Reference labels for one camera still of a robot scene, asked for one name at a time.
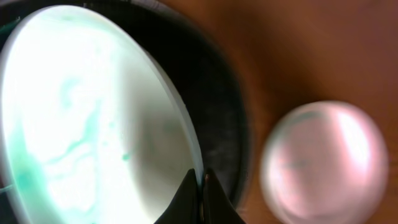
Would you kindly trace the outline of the pale green plate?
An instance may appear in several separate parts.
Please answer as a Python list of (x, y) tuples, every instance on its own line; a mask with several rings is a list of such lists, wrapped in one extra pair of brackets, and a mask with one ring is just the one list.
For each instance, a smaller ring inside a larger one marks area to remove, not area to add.
[(2, 176), (19, 223), (154, 223), (203, 162), (164, 69), (95, 11), (20, 21), (1, 53)]

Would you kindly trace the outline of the white plate with green streak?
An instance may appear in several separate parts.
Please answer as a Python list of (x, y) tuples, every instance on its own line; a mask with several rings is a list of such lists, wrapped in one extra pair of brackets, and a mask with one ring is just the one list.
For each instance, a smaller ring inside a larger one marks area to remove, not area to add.
[(369, 115), (349, 103), (318, 101), (292, 110), (273, 128), (259, 180), (283, 223), (364, 223), (382, 199), (387, 162)]

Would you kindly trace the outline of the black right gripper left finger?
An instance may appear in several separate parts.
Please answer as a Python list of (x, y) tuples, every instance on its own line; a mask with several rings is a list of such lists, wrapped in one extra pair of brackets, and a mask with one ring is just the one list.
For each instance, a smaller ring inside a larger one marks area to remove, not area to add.
[(169, 206), (155, 224), (197, 224), (199, 217), (198, 186), (194, 169), (188, 170)]

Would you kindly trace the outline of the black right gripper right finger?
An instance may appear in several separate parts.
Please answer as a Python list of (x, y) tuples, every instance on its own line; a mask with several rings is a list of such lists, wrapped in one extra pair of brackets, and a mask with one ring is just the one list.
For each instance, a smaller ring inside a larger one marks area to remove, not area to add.
[(203, 219), (205, 224), (245, 224), (225, 195), (212, 169), (205, 172)]

